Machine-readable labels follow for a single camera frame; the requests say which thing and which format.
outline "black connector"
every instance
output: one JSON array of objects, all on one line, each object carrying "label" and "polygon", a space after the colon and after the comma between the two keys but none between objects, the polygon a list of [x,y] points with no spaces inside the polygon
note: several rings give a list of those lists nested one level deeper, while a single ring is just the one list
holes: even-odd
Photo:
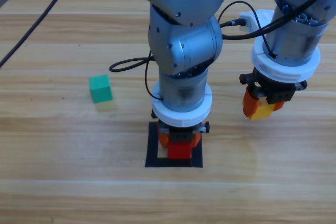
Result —
[{"label": "black connector", "polygon": [[246,26],[246,20],[244,18],[238,18],[238,19],[234,19],[234,20],[222,23],[220,25],[221,28],[227,27],[227,26]]}]

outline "metal cylinder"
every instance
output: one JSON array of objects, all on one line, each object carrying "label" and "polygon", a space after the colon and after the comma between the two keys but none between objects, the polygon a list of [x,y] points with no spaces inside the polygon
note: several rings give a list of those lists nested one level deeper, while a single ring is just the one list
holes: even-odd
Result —
[{"label": "metal cylinder", "polygon": [[163,104],[172,111],[189,112],[204,100],[208,69],[198,76],[176,79],[160,71],[160,95]]},{"label": "metal cylinder", "polygon": [[[281,16],[283,14],[277,6],[272,21]],[[277,57],[274,59],[269,56],[265,43],[263,45],[264,52],[270,59],[283,66],[304,65],[316,49],[327,25],[328,23],[314,24],[313,20],[308,20],[306,15],[300,15],[296,20],[291,20],[266,35],[269,47]]]}]

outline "table surface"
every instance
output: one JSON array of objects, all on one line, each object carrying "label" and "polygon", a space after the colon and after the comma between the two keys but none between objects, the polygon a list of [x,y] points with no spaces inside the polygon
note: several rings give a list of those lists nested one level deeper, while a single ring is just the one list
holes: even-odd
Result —
[{"label": "table surface", "polygon": [[[51,0],[0,9],[4,56]],[[235,0],[225,0],[222,8]],[[274,9],[274,0],[246,0]],[[211,66],[214,94],[204,168],[145,168],[151,99],[144,68],[145,0],[60,0],[0,71],[0,223],[336,222],[336,25],[306,91],[266,120],[242,113],[239,75],[253,40],[226,41]],[[236,18],[235,5],[223,20]],[[239,34],[239,28],[225,28]],[[158,79],[150,64],[149,85]],[[88,78],[109,74],[114,101],[94,105]]]}]

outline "red block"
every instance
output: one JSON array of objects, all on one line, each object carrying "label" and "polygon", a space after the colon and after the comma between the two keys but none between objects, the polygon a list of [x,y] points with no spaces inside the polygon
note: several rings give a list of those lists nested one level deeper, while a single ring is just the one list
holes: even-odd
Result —
[{"label": "red block", "polygon": [[169,143],[169,159],[190,159],[192,143]]}]

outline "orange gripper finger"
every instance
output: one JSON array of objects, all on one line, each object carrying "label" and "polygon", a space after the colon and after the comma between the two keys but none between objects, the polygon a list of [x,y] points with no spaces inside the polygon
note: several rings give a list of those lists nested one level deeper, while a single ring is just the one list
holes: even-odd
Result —
[{"label": "orange gripper finger", "polygon": [[277,102],[273,111],[278,111],[284,106],[285,102]]},{"label": "orange gripper finger", "polygon": [[249,118],[257,112],[257,109],[260,106],[260,101],[258,99],[254,99],[246,88],[243,105],[243,112]]}]

